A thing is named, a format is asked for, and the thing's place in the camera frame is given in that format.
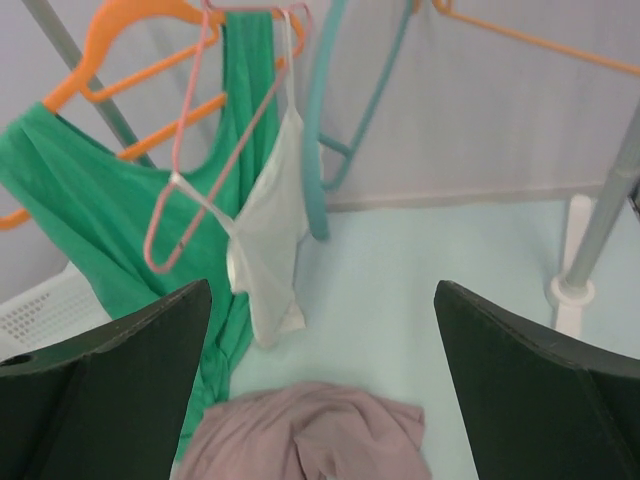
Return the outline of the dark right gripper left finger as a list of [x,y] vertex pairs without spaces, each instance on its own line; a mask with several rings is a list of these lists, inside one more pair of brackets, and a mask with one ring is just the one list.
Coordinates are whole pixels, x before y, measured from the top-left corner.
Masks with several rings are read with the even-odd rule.
[[3,361],[2,478],[169,478],[211,305],[194,281]]

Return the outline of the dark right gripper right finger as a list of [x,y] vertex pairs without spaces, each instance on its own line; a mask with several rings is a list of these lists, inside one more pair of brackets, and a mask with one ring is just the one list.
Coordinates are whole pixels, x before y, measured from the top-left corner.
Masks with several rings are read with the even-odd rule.
[[434,308],[480,478],[638,478],[638,360],[452,281]]

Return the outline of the pink tank top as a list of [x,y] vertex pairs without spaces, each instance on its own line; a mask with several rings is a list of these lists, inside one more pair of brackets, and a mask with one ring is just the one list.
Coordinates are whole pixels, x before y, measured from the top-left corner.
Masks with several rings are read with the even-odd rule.
[[424,411],[324,382],[244,394],[209,409],[179,479],[429,479]]

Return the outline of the teal plastic hanger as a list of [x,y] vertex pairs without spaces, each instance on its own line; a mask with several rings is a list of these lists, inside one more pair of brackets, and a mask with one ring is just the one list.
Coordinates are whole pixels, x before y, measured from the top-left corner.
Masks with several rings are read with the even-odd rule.
[[[346,6],[347,3],[345,1],[333,2],[324,21],[313,61],[304,116],[302,140],[303,195],[310,233],[319,241],[325,241],[330,236],[325,194],[337,190],[349,172],[390,79],[406,35],[409,20],[417,9],[415,1],[406,1],[404,3],[398,29],[373,94],[366,105],[351,142],[345,144],[321,132],[321,114],[324,107],[331,55],[337,41]],[[322,171],[320,152],[322,147],[327,147],[342,156],[342,162],[336,173],[328,180],[324,178]]]

